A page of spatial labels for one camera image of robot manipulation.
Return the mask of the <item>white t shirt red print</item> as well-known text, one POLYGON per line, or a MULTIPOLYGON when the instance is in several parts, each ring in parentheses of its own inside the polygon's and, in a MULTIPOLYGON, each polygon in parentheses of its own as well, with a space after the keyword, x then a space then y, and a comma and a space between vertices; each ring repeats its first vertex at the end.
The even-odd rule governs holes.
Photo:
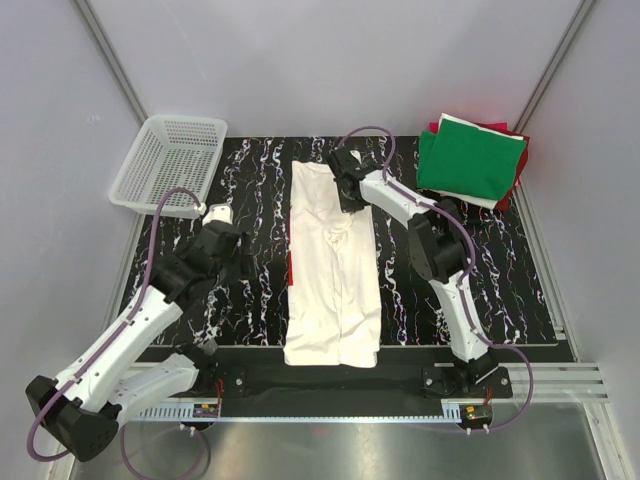
POLYGON ((289 259, 286 364, 375 367, 382 306, 372 211, 343 212, 326 165, 292 164, 289 259))

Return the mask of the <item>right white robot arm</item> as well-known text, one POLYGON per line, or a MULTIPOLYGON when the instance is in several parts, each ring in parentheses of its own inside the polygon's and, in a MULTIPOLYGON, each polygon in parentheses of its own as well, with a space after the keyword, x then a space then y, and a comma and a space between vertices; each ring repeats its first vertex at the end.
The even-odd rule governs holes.
POLYGON ((469 275, 475 254, 456 205, 417 194, 382 167, 360 161, 357 151, 341 148, 325 161, 343 212, 352 214, 375 206, 407 230, 410 263, 436 293, 454 355, 454 366, 433 392, 442 396, 456 390, 470 397, 480 394, 498 363, 473 301, 469 275))

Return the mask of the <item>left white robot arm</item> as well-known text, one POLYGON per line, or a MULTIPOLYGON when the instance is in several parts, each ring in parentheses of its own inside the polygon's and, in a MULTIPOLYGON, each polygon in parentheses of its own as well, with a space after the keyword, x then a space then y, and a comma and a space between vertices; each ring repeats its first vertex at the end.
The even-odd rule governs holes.
POLYGON ((148 281, 108 329, 55 377, 36 376, 25 393, 36 417, 30 456, 44 429, 80 462, 97 457, 137 415, 177 394, 203 396, 215 386, 214 345, 180 344, 156 366, 124 375, 151 342, 214 288, 256 273, 251 237, 233 223, 228 204, 211 206, 196 237, 153 261, 148 281))

